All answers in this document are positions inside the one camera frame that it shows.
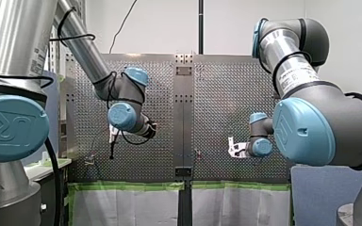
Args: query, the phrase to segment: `logo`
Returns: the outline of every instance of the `logo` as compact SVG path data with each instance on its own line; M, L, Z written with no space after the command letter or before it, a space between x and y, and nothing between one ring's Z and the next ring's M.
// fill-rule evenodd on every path
M15 112L0 112L0 145L27 146L35 117Z
M279 144L282 144L282 146L287 145L288 137L292 134L292 129L290 128L284 115L281 115L280 119L278 120L274 134L276 140L280 142Z

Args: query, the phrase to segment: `light blue joint cap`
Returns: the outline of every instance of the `light blue joint cap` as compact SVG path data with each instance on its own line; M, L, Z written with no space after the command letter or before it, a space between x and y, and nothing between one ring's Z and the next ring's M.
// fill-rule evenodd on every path
M148 73L139 68L126 68L124 71L130 78L143 86L148 86Z
M127 103L117 103L107 112L108 122L119 130L129 131L137 123L137 113Z
M263 112L253 113L249 119L249 124L252 124L257 121L265 120L267 118L268 117L267 117L266 113L263 113Z
M272 118L275 142L281 154L291 161L325 166L335 155L335 138L321 112L300 98L278 103Z
M266 138L260 138L255 141L252 148L257 157L265 157L272 153L272 143Z
M39 104L21 96L0 96L0 162L33 154L48 135L49 119Z

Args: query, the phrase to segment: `metal bracket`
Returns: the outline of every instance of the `metal bracket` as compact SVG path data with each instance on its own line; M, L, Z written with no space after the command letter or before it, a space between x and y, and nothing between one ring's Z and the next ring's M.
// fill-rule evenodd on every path
M175 75L192 75L192 67L176 67Z
M192 167L175 168L175 177L190 177L190 176L192 176Z
M246 147L249 145L249 143L234 143L234 138L229 137L228 138L228 153L231 155L231 157L235 158L247 158L249 154L246 152Z

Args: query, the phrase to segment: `white wall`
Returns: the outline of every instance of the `white wall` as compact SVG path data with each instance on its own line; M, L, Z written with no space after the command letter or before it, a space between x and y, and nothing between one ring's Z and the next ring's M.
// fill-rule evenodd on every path
M302 18L304 0L205 0L205 54L251 55L254 27L263 17Z
M362 0L306 0L306 17L322 23L331 42L321 79L362 92Z
M86 0L87 27L107 53L134 0ZM205 0L205 53L250 55L256 22L304 17L304 0ZM113 53L198 52L198 0L138 1Z
M134 0L86 0L87 28L108 53L114 34ZM197 51L196 0L138 1L113 53L174 54Z

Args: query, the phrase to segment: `perforated metal panel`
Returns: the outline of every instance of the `perforated metal panel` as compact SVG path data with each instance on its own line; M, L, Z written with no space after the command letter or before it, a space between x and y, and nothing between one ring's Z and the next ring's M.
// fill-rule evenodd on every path
M158 123L154 139L144 145L127 144L122 137L109 159L106 103L94 97L91 82L79 66L75 67L75 135L78 159L70 174L73 181L114 180L156 182L173 180L173 56L106 56L109 67L139 67L148 72L149 85L143 112ZM143 138L129 137L140 142ZM94 155L94 165L86 157Z
M228 155L228 137L246 142L249 116L272 116L272 78L246 56L197 56L194 77L194 180L285 183L290 164L275 148L264 159Z
M182 160L183 155L193 160L194 180L264 183L285 183L288 180L291 165L278 150L261 160L234 159L227 152L228 137L234 137L236 142L246 141L252 113L260 111L271 116L275 106L271 76L250 57L193 56L193 64L188 66L193 74L185 76L185 79L192 79L192 83L180 82L182 76L175 75L179 62L175 63L172 55L110 55L106 59L111 69L117 72L127 66L136 66L149 73L143 112L158 123L158 133L142 146L131 146L120 138L115 146L114 159L109 160L106 103L96 100L90 81L76 66L72 72L75 77L74 101L69 105L73 106L70 114L74 115L78 158L69 172L71 181L173 181L174 167L179 167L180 162L189 165L190 161ZM192 90L179 89L179 85L194 86L193 95L188 94L189 105L193 103L192 117L185 112L180 119L174 117L179 115L177 109L188 108L179 106L179 95ZM193 120L191 128L186 126L190 120ZM181 134L174 132L180 128ZM177 142L183 140L189 131L192 143ZM86 164L86 157L92 153L94 164L90 165L89 161Z

